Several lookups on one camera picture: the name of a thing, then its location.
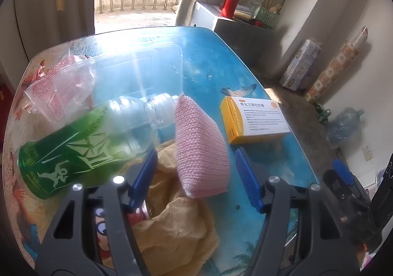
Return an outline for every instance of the green plastic basket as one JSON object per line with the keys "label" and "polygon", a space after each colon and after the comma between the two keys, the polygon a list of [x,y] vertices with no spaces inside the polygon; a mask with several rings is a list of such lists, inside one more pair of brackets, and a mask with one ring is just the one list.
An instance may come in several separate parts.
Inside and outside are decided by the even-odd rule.
{"label": "green plastic basket", "polygon": [[256,20],[262,22],[263,25],[269,29],[272,29],[274,27],[274,25],[278,21],[278,18],[280,17],[279,14],[274,14],[273,12],[270,12],[264,7],[258,7],[255,10],[254,16]]}

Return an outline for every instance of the crumpled paper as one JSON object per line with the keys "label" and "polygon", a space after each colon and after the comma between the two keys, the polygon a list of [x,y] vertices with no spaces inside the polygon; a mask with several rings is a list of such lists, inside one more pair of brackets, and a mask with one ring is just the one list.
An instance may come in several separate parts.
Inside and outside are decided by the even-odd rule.
{"label": "crumpled paper", "polygon": [[132,230],[152,276],[195,276],[219,245],[214,217],[203,199],[185,195],[176,174],[176,143],[157,150],[146,200],[151,220]]}

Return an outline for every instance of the empty water bottle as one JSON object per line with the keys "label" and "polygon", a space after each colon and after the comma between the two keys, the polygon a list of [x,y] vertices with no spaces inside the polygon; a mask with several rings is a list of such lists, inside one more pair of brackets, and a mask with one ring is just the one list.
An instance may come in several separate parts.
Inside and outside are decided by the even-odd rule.
{"label": "empty water bottle", "polygon": [[15,174],[26,193],[41,199],[55,195],[75,179],[100,185],[129,160],[142,155],[158,129],[174,123],[178,96],[166,93],[142,101],[122,96],[15,155]]}
{"label": "empty water bottle", "polygon": [[326,139],[332,149],[338,148],[360,127],[360,116],[363,110],[356,111],[347,107],[326,126]]}

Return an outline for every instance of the red thermos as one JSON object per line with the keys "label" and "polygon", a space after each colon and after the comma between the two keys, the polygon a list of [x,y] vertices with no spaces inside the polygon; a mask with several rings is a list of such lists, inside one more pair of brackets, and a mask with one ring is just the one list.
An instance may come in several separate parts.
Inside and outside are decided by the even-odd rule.
{"label": "red thermos", "polygon": [[238,2],[239,0],[224,0],[221,15],[225,18],[232,19]]}

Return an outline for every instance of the electrical outlet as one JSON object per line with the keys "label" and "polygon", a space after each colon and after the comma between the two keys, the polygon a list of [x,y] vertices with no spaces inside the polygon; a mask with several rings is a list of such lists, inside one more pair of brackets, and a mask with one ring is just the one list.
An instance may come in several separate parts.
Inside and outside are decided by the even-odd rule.
{"label": "electrical outlet", "polygon": [[367,154],[368,152],[371,152],[371,148],[369,145],[364,145],[362,147],[362,150],[363,150],[363,154]]}
{"label": "electrical outlet", "polygon": [[370,161],[373,158],[373,153],[371,153],[371,151],[368,151],[365,155],[364,158],[366,159],[366,161]]}

